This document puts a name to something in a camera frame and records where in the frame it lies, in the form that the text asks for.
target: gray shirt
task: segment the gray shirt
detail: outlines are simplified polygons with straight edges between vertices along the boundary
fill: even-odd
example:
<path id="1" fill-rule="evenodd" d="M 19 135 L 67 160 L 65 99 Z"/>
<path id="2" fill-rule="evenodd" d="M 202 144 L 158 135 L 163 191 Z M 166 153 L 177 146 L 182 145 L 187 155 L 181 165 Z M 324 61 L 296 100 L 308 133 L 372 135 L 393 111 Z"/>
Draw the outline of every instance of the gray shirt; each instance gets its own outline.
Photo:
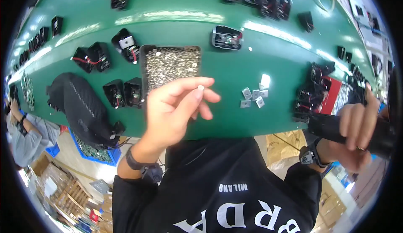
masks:
<path id="1" fill-rule="evenodd" d="M 46 148 L 54 146 L 60 134 L 58 125 L 43 118 L 27 114 L 26 119 L 38 129 L 40 134 L 31 130 L 23 136 L 17 130 L 15 123 L 11 122 L 11 112 L 7 116 L 7 129 L 11 136 L 10 143 L 14 161 L 21 167 L 31 164 Z"/>

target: forearm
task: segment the forearm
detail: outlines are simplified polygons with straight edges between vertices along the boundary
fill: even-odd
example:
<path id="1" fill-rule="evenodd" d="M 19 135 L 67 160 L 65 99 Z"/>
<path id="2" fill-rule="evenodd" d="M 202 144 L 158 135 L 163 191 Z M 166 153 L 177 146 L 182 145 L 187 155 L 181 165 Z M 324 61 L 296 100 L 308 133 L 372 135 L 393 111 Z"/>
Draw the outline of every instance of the forearm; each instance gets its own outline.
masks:
<path id="1" fill-rule="evenodd" d="M 155 163 L 164 151 L 152 142 L 152 138 L 145 134 L 135 145 L 130 148 L 133 159 L 139 163 Z M 118 165 L 118 176 L 122 179 L 141 178 L 140 170 L 133 170 L 129 167 L 126 156 L 122 158 Z"/>
<path id="2" fill-rule="evenodd" d="M 331 154 L 332 151 L 329 149 L 329 140 L 321 139 L 316 146 L 316 151 L 318 152 L 322 163 L 332 163 L 337 161 L 334 155 Z M 324 172 L 326 170 L 326 168 L 321 168 L 315 163 L 309 164 L 308 167 L 318 172 Z"/>
<path id="3" fill-rule="evenodd" d="M 23 115 L 20 112 L 13 113 L 13 116 L 15 117 L 15 119 L 17 121 L 20 121 L 23 118 Z M 39 132 L 39 130 L 36 129 L 36 127 L 29 120 L 27 120 L 26 118 L 24 118 L 24 120 L 23 120 L 23 127 L 25 128 L 25 130 L 27 132 L 30 132 L 31 130 L 33 130 L 33 131 L 36 131 L 38 134 L 41 134 Z"/>

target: black bag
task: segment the black bag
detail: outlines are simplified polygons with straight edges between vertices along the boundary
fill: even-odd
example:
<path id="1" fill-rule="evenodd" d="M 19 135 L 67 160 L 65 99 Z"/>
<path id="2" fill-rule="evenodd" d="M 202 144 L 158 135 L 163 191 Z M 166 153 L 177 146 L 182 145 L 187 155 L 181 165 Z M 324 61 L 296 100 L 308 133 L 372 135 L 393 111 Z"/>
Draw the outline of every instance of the black bag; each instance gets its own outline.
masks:
<path id="1" fill-rule="evenodd" d="M 113 128 L 109 124 L 105 105 L 84 78 L 60 74 L 46 87 L 46 94 L 49 106 L 66 115 L 70 129 L 80 140 L 94 148 L 116 147 L 116 135 L 124 129 L 116 130 L 118 125 Z"/>

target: black fisheye border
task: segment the black fisheye border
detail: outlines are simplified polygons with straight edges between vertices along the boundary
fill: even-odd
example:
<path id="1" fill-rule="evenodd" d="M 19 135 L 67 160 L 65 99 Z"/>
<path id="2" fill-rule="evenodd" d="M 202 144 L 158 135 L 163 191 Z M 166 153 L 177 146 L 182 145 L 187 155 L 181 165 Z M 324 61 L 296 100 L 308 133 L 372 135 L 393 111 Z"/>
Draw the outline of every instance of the black fisheye border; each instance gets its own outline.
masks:
<path id="1" fill-rule="evenodd" d="M 34 6 L 37 0 L 1 0 L 1 101 L 4 106 L 4 78 L 6 76 L 7 56 L 11 49 L 11 42 L 16 38 L 18 28 L 23 18 L 23 14 L 29 6 Z M 388 36 L 392 45 L 392 53 L 395 66 L 400 69 L 397 74 L 398 95 L 400 101 L 398 106 L 397 123 L 400 132 L 402 132 L 402 74 L 399 63 L 403 61 L 403 41 L 402 27 L 403 11 L 400 9 L 403 6 L 402 0 L 374 0 L 377 5 L 382 20 L 386 24 Z M 1 115 L 1 130 L 5 130 L 5 120 L 2 108 Z M 401 189 L 402 178 L 402 136 L 399 137 L 396 150 L 390 161 L 388 172 L 381 184 L 378 199 L 372 210 L 364 216 L 361 221 L 355 226 L 353 232 L 392 232 L 394 228 L 399 228 L 402 219 L 401 207 L 403 190 Z M 41 232 L 47 233 L 50 231 L 41 216 L 34 209 L 32 203 L 28 199 L 12 164 L 13 158 L 8 149 L 7 139 L 1 132 L 1 227 L 3 230 L 12 229 L 13 232 Z"/>

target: person in gray shirt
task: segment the person in gray shirt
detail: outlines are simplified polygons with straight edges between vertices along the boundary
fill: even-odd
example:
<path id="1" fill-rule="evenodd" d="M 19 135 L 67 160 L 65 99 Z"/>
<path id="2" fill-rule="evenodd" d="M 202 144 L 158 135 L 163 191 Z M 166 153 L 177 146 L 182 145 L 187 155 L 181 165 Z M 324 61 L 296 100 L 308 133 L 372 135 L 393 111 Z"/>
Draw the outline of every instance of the person in gray shirt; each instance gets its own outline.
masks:
<path id="1" fill-rule="evenodd" d="M 26 134 L 18 129 L 18 123 L 22 124 Z M 56 144 L 60 135 L 58 125 L 31 114 L 21 114 L 15 99 L 11 101 L 7 115 L 7 129 L 10 134 L 10 149 L 19 168 L 37 160 L 46 148 Z"/>

